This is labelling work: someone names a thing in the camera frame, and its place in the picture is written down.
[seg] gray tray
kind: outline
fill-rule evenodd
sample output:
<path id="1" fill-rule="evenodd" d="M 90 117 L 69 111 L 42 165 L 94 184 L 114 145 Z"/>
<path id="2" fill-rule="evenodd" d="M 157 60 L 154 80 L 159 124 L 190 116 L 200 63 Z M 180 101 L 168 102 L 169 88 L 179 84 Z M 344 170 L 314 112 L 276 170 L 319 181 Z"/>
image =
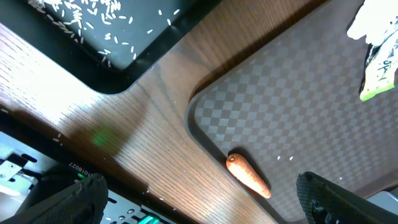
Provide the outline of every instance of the gray tray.
<path id="1" fill-rule="evenodd" d="M 269 184 L 268 200 L 244 189 L 277 222 L 306 222 L 305 171 L 362 197 L 397 183 L 398 93 L 361 102 L 368 46 L 346 35 L 362 2 L 329 1 L 188 106 L 187 130 L 210 157 L 228 172 L 228 154 L 244 154 Z"/>

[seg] black container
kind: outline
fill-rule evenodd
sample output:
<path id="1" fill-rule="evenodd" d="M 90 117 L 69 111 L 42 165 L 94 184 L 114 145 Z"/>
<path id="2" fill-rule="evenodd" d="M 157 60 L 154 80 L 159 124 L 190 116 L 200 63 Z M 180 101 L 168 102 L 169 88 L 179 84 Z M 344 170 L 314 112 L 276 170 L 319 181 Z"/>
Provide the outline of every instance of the black container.
<path id="1" fill-rule="evenodd" d="M 27 1 L 2 0 L 0 1 L 0 22 L 93 90 L 105 94 L 117 94 L 132 86 L 220 1 L 120 1 L 127 19 L 124 19 L 123 23 L 123 20 L 117 18 L 118 23 L 114 22 L 111 26 L 107 26 L 113 30 L 112 32 L 117 30 L 120 43 L 118 45 L 115 43 L 113 35 L 112 39 L 107 41 L 121 47 L 121 42 L 130 42 L 135 39 L 134 48 L 139 54 L 133 60 L 133 54 L 130 53 L 131 45 L 127 45 L 123 55 L 117 55 L 115 59 L 120 62 L 119 68 L 113 66 L 109 68 L 106 63 L 101 63 L 103 55 L 96 53 L 98 49 L 87 41 L 80 44 L 80 38 L 78 38 L 79 43 L 75 43 L 74 39 L 70 38 L 70 34 L 65 34 L 63 30 L 52 24 L 47 14 L 51 15 L 56 22 L 65 22 L 61 18 L 58 19 L 65 4 L 60 5 L 58 13 L 47 6 L 44 9 L 45 14 L 42 14 Z M 93 16 L 87 11 L 87 8 L 93 9 L 91 4 L 92 2 L 89 1 L 89 5 L 82 7 L 83 16 Z M 162 15 L 158 14 L 159 9 L 162 10 Z M 134 17 L 132 24 L 128 23 L 130 16 Z M 96 17 L 98 19 L 94 22 L 90 21 L 95 29 L 89 28 L 83 22 L 86 30 L 81 30 L 90 32 L 88 37 L 91 37 L 92 44 L 105 42 L 103 33 L 107 33 L 101 21 L 100 10 Z M 167 24 L 168 18 L 172 21 L 171 26 Z M 154 30 L 153 33 L 148 34 L 147 30 L 151 29 Z"/>

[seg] textured tray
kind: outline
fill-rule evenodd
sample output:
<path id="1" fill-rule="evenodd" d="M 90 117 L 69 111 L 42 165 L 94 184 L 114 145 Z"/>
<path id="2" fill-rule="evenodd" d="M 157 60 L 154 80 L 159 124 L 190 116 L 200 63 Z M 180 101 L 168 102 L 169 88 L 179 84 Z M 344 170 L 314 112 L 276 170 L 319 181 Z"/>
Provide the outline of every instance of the textured tray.
<path id="1" fill-rule="evenodd" d="M 90 88 L 115 94 L 128 89 L 221 0 L 119 0 L 117 2 L 121 3 L 121 9 L 114 12 L 116 18 L 106 19 L 111 22 L 110 25 L 102 21 L 101 13 L 106 13 L 107 7 L 100 0 L 87 0 L 88 4 L 81 0 L 63 0 L 56 12 L 48 4 L 39 12 L 28 4 L 29 1 L 0 1 L 0 22 Z M 52 17 L 54 22 L 72 21 L 75 9 L 69 9 L 64 3 L 70 1 L 79 6 L 79 12 L 83 14 L 82 28 L 77 22 L 66 25 L 68 30 L 75 33 L 73 38 L 72 34 L 64 33 L 60 25 L 53 24 L 48 17 Z M 96 15 L 87 10 L 94 11 L 95 8 Z M 126 19 L 120 19 L 119 16 L 126 16 Z M 78 36 L 79 29 L 84 37 L 83 44 Z M 111 33 L 110 40 L 105 40 L 107 33 Z M 122 42 L 128 42 L 129 45 L 122 45 Z M 106 56 L 105 62 L 101 62 L 104 55 L 97 52 L 104 49 L 110 50 L 111 54 Z"/>
<path id="2" fill-rule="evenodd" d="M 362 2 L 326 3 L 188 107 L 187 130 L 204 151 L 223 168 L 243 153 L 269 183 L 269 200 L 246 190 L 278 222 L 304 218 L 295 182 L 305 171 L 362 197 L 397 180 L 398 93 L 361 102 L 368 46 L 346 35 Z"/>

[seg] wood grain surface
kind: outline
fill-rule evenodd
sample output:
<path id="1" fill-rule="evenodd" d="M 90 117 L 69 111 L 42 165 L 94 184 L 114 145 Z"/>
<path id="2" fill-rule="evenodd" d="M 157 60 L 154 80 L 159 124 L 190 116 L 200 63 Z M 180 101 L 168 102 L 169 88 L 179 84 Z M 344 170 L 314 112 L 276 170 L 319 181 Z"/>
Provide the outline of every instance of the wood grain surface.
<path id="1" fill-rule="evenodd" d="M 197 222 L 271 223 L 188 137 L 184 113 L 197 91 L 322 2 L 224 0 L 138 83 L 112 96 L 89 89 L 0 26 L 0 103 L 50 127 L 36 126 L 50 138 L 62 133 L 68 150 L 104 172 L 129 185 L 139 179 Z"/>

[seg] carrot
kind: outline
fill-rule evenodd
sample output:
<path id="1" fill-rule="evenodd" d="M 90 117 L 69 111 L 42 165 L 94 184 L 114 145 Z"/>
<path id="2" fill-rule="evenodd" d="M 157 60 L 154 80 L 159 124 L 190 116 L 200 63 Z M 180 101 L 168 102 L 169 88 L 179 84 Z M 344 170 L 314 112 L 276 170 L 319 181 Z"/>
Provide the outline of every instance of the carrot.
<path id="1" fill-rule="evenodd" d="M 226 160 L 228 170 L 244 185 L 259 193 L 265 198 L 271 197 L 271 191 L 264 181 L 258 176 L 249 162 L 239 154 L 231 154 Z"/>

